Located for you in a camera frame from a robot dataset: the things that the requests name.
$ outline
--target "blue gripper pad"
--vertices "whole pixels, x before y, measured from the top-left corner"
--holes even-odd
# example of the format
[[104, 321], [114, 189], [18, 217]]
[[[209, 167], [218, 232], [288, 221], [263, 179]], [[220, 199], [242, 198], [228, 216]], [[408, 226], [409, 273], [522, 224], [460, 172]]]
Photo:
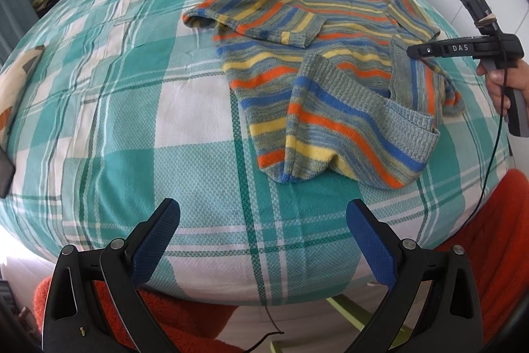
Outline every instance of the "blue gripper pad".
[[169, 205], [158, 218], [157, 223], [145, 236], [136, 253], [132, 256], [130, 279], [135, 288], [148, 282], [165, 252], [169, 241], [180, 223], [180, 206], [170, 199]]
[[352, 200], [347, 205], [347, 226], [377, 281], [391, 290], [397, 281], [397, 262], [371, 224], [378, 223], [376, 217], [371, 214], [370, 223], [359, 208], [363, 202], [357, 203], [356, 201], [360, 200]]

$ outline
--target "red pants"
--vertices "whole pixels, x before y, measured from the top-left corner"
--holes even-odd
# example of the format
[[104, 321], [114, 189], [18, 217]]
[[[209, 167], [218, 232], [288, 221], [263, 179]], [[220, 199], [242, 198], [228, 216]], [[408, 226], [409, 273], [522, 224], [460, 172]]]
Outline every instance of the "red pants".
[[[454, 244], [464, 247], [472, 265], [486, 343], [529, 286], [529, 184], [520, 171], [509, 171], [475, 218], [436, 250], [446, 251]], [[35, 317], [41, 328], [50, 281], [44, 280], [35, 292]], [[96, 282], [96, 286], [116, 339], [133, 347], [106, 286], [101, 282]], [[242, 352], [215, 340], [236, 307], [140, 291], [154, 317], [182, 353]]]

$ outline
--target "person's hand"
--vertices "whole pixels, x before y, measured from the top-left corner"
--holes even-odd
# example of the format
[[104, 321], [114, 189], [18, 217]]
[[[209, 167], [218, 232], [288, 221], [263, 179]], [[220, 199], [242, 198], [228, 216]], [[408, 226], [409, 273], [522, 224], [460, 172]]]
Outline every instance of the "person's hand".
[[[527, 112], [529, 113], [529, 65], [520, 59], [516, 62], [516, 66], [516, 68], [509, 68], [509, 72], [507, 73], [507, 87], [522, 91]], [[507, 96], [504, 97], [503, 113], [499, 112], [502, 103], [503, 70], [497, 69], [496, 71], [487, 73], [485, 67], [480, 63], [476, 72], [478, 75], [485, 76], [485, 84], [489, 91], [490, 98], [493, 100], [496, 112], [499, 115], [506, 116], [507, 110], [510, 107], [510, 100]]]

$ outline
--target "striped sweater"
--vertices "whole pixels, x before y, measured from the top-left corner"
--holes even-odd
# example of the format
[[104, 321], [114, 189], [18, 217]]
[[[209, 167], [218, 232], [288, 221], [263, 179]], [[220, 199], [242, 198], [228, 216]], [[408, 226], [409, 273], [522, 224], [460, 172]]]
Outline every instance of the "striped sweater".
[[435, 62], [406, 55], [438, 33], [413, 0], [204, 0], [183, 21], [215, 27], [258, 166], [278, 182], [330, 168], [403, 187], [443, 114], [465, 108]]

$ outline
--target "plaid bedspread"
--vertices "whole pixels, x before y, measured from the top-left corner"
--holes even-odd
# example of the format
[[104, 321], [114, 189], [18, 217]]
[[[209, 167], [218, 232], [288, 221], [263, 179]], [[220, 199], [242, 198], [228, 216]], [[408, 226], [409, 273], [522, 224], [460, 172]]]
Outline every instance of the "plaid bedspread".
[[[125, 237], [165, 197], [181, 226], [151, 286], [170, 295], [282, 304], [337, 294], [370, 277], [345, 221], [362, 198], [401, 238], [435, 246], [476, 204], [498, 117], [472, 59], [442, 59], [467, 111], [446, 118], [423, 174], [398, 190], [334, 172], [277, 184], [256, 166], [213, 30], [182, 12], [201, 0], [61, 0], [17, 50], [46, 45], [7, 153], [17, 173], [0, 223], [52, 260], [62, 246]], [[423, 0], [431, 19], [456, 34]], [[488, 188], [506, 171], [503, 137]]]

